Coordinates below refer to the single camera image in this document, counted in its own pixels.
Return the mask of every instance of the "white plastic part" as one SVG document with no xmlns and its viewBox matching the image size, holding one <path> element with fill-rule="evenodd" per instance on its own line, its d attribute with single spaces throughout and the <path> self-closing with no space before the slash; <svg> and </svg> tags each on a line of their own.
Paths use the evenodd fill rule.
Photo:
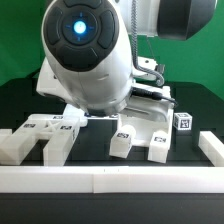
<svg viewBox="0 0 224 224">
<path fill-rule="evenodd" d="M 46 10 L 43 24 L 55 2 L 53 1 Z M 126 106 L 126 97 L 130 92 L 133 80 L 131 74 L 132 56 L 125 24 L 120 12 L 117 8 L 115 10 L 119 21 L 119 35 L 116 45 L 101 63 L 87 72 L 75 72 L 62 67 L 46 45 L 42 26 L 43 47 L 49 65 L 72 98 L 72 102 L 69 103 L 75 107 L 80 106 L 85 112 L 100 110 L 106 115 L 111 115 L 121 111 Z"/>
<path fill-rule="evenodd" d="M 0 163 L 20 165 L 37 141 L 43 139 L 49 140 L 43 150 L 44 165 L 63 166 L 78 136 L 80 120 L 82 126 L 87 124 L 82 111 L 66 108 L 65 115 L 31 115 L 13 134 L 0 131 Z"/>
<path fill-rule="evenodd" d="M 20 165 L 37 143 L 36 134 L 45 127 L 45 123 L 27 120 L 15 133 L 6 138 L 0 145 L 0 163 Z"/>
<path fill-rule="evenodd" d="M 110 156 L 127 158 L 136 131 L 133 126 L 125 125 L 118 129 L 111 139 Z"/>
<path fill-rule="evenodd" d="M 164 86 L 163 89 L 145 86 L 141 84 L 133 84 L 138 88 L 146 88 L 149 91 L 161 92 L 164 96 L 170 97 L 170 87 Z M 169 102 L 167 105 L 164 101 L 145 100 L 143 102 L 144 111 L 124 111 L 124 114 L 118 115 L 117 132 L 111 140 L 110 155 L 127 158 L 130 151 L 129 143 L 133 146 L 149 148 L 148 160 L 154 162 L 165 163 L 167 159 L 168 150 L 171 144 L 172 124 L 173 124 L 173 109 Z M 119 142 L 117 134 L 126 125 L 132 126 L 136 131 L 135 137 L 126 139 L 126 146 Z M 158 142 L 158 139 L 165 139 L 165 142 Z"/>
<path fill-rule="evenodd" d="M 74 106 L 67 104 L 63 112 L 64 117 L 79 117 L 80 127 L 86 127 L 88 119 L 85 116 L 85 112 L 81 109 L 77 109 Z"/>
<path fill-rule="evenodd" d="M 79 133 L 79 118 L 64 119 L 45 146 L 44 166 L 63 166 Z"/>
<path fill-rule="evenodd" d="M 1 193 L 224 193 L 224 168 L 0 167 Z"/>
<path fill-rule="evenodd" d="M 132 0 L 112 1 L 120 10 L 128 33 L 131 33 Z M 159 5 L 160 0 L 138 0 L 138 35 L 157 35 Z"/>
<path fill-rule="evenodd" d="M 12 129 L 0 129 L 0 144 L 12 135 Z"/>
<path fill-rule="evenodd" d="M 170 148 L 169 136 L 164 131 L 157 131 L 153 133 L 150 146 L 148 160 L 166 163 L 168 150 Z"/>
<path fill-rule="evenodd" d="M 56 96 L 71 104 L 72 98 L 55 77 L 48 60 L 45 58 L 38 77 L 36 91 L 43 96 Z"/>
<path fill-rule="evenodd" d="M 151 70 L 155 70 L 157 63 L 155 60 L 153 59 L 149 59 L 149 58 L 144 58 L 144 57 L 138 57 L 138 64 L 139 66 L 146 68 L 146 69 L 151 69 Z M 144 80 L 150 80 L 150 81 L 154 81 L 156 80 L 156 77 L 154 75 L 151 74 L 146 74 L 145 72 L 141 72 L 137 69 L 132 68 L 132 74 L 134 76 L 134 78 L 140 78 L 140 79 L 144 79 Z"/>
<path fill-rule="evenodd" d="M 201 131 L 198 146 L 216 167 L 224 167 L 224 144 L 210 131 Z"/>
</svg>

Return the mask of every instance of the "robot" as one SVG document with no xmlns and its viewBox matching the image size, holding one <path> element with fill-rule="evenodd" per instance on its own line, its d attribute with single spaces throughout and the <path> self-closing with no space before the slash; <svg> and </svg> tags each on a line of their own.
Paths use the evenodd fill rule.
<svg viewBox="0 0 224 224">
<path fill-rule="evenodd" d="M 148 160 L 165 163 L 177 102 L 163 86 L 164 65 L 138 56 L 137 35 L 187 40 L 211 20 L 216 4 L 217 0 L 53 0 L 42 23 L 46 58 L 37 92 L 70 105 L 64 115 L 75 124 L 79 119 L 81 127 L 88 122 L 84 113 L 118 114 L 111 156 L 126 158 L 133 145 L 144 146 L 149 147 Z M 136 83 L 135 78 L 158 87 Z M 46 118 L 33 117 L 46 127 Z M 30 118 L 22 128 L 34 128 L 38 119 Z M 54 116 L 49 119 L 52 127 L 56 125 Z M 79 127 L 63 127 L 71 127 L 74 141 Z"/>
</svg>

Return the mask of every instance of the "black label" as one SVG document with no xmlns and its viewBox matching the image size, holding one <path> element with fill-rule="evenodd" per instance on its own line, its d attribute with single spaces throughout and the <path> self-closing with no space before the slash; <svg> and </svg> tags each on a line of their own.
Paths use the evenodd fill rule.
<svg viewBox="0 0 224 224">
<path fill-rule="evenodd" d="M 35 124 L 25 124 L 23 127 L 24 128 L 34 128 L 36 125 Z"/>
<path fill-rule="evenodd" d="M 54 116 L 53 119 L 61 120 L 63 119 L 63 116 Z"/>
<path fill-rule="evenodd" d="M 128 137 L 129 137 L 129 134 L 118 133 L 118 134 L 117 134 L 117 137 L 118 137 L 118 138 L 128 138 Z"/>
<path fill-rule="evenodd" d="M 166 138 L 155 137 L 154 141 L 155 141 L 155 142 L 165 143 L 165 142 L 166 142 Z"/>
<path fill-rule="evenodd" d="M 181 120 L 180 128 L 189 128 L 190 127 L 190 120 Z"/>
<path fill-rule="evenodd" d="M 62 126 L 61 130 L 71 130 L 72 126 Z"/>
</svg>

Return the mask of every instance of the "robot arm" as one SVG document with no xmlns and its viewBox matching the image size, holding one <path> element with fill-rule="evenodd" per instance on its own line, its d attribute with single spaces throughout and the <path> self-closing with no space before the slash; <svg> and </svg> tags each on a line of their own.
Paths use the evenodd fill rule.
<svg viewBox="0 0 224 224">
<path fill-rule="evenodd" d="M 133 71 L 136 73 L 128 37 L 135 19 L 133 2 L 135 0 L 52 1 L 43 19 L 46 61 L 37 91 L 64 98 L 91 115 L 122 112 L 130 103 Z M 137 32 L 188 39 L 212 18 L 216 3 L 217 0 L 140 0 Z M 155 70 L 155 64 L 147 65 L 144 59 L 139 61 L 137 69 L 148 66 Z M 59 81 L 63 94 L 42 88 L 52 77 Z"/>
</svg>

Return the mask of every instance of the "black surface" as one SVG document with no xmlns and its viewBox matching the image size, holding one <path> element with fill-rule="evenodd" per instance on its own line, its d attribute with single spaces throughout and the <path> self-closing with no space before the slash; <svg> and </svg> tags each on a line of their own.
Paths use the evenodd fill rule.
<svg viewBox="0 0 224 224">
<path fill-rule="evenodd" d="M 198 148 L 200 130 L 224 140 L 224 101 L 193 83 L 170 83 L 180 106 L 193 116 L 192 131 L 173 129 L 167 165 L 212 166 Z M 65 104 L 39 96 L 36 80 L 17 79 L 0 87 L 0 129 L 18 128 L 30 114 L 61 114 Z M 161 165 L 134 147 L 127 160 L 108 156 L 116 121 L 90 121 L 82 128 L 66 165 Z M 23 162 L 43 165 L 39 141 Z M 0 223 L 212 223 L 224 220 L 224 194 L 0 194 Z"/>
<path fill-rule="evenodd" d="M 212 18 L 216 0 L 161 0 L 158 36 L 186 40 L 201 30 Z"/>
</svg>

